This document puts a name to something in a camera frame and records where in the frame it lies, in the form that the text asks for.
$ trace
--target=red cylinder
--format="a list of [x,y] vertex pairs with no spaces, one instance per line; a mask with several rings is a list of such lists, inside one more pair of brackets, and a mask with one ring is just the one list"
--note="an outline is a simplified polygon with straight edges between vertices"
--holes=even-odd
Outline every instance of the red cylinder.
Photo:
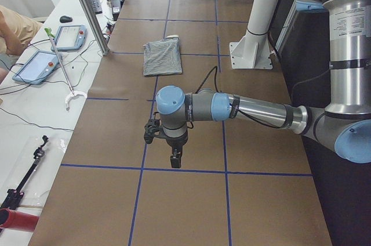
[[0,209],[0,228],[21,231],[34,231],[39,216],[11,210]]

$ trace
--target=tablet screen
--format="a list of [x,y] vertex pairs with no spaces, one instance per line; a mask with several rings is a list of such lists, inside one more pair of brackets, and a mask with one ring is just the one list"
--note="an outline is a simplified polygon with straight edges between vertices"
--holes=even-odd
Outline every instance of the tablet screen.
[[19,73],[20,78],[27,82],[39,79],[41,73],[43,73],[45,68],[47,68],[48,63],[55,57],[56,55],[51,53],[38,52]]
[[80,26],[62,27],[57,40],[57,48],[74,47],[79,34]]

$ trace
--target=white table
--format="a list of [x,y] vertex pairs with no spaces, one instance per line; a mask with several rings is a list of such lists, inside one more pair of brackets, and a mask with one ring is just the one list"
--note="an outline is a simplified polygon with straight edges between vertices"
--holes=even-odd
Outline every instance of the white table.
[[[98,14],[97,19],[100,27],[103,29],[108,21],[112,22],[112,14],[111,9],[107,7],[106,0],[101,0],[101,2],[103,13]],[[90,42],[94,40],[94,35],[78,0],[61,0],[31,43],[48,38],[44,30],[45,27],[50,27],[52,32],[56,33],[61,25],[59,17],[62,15],[68,15],[73,18],[71,23],[65,25],[84,24],[88,29],[85,44],[78,52],[63,53],[63,63],[66,64],[88,48]],[[35,46],[40,50],[47,51],[50,51],[51,47],[49,41],[38,43]],[[20,56],[17,63],[25,63],[35,51],[36,48],[30,46]],[[101,52],[97,42],[90,44],[90,47],[82,56],[86,61],[81,57],[77,57],[65,68],[73,85],[77,84],[82,75],[81,81],[75,87],[75,90],[87,93],[101,60]],[[13,71],[16,72],[19,68],[20,66],[15,66]],[[64,99],[70,92],[68,85],[63,82],[51,83],[66,81],[61,69],[55,70],[47,78],[47,81],[50,82],[44,82],[41,85],[31,85],[22,91],[2,95],[26,86],[8,88],[19,84],[12,80],[12,76],[13,73],[9,73],[0,85],[0,98],[3,100],[3,103],[0,105],[1,108],[38,125],[74,129],[85,98],[78,96],[72,99],[70,101],[70,110],[66,110]],[[33,163],[34,151],[42,144],[41,138],[43,135],[49,137],[49,142],[44,147],[46,154],[36,168],[36,172],[32,174],[26,183],[23,189],[25,197],[21,202],[21,205],[32,207],[21,207],[18,209],[19,211],[35,215],[39,215],[42,211],[72,131],[39,128],[26,124],[19,118],[0,110],[0,202],[5,199],[7,189],[15,189],[26,174]],[[31,236],[32,233],[6,229],[0,235],[0,245],[27,245]]]

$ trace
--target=black mouse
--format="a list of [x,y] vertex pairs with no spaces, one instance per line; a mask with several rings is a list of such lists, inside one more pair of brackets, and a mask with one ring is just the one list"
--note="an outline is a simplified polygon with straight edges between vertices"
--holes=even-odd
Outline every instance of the black mouse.
[[69,23],[72,21],[72,17],[64,15],[61,18],[59,18],[59,21],[61,23]]

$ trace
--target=blue tablet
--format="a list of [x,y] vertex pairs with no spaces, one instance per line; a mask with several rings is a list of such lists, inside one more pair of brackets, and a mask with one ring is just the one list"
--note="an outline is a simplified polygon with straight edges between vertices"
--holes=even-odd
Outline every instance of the blue tablet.
[[55,53],[39,50],[31,56],[12,79],[17,82],[38,85],[49,76],[58,63]]
[[80,50],[85,43],[86,27],[84,25],[60,26],[54,42],[59,52]]

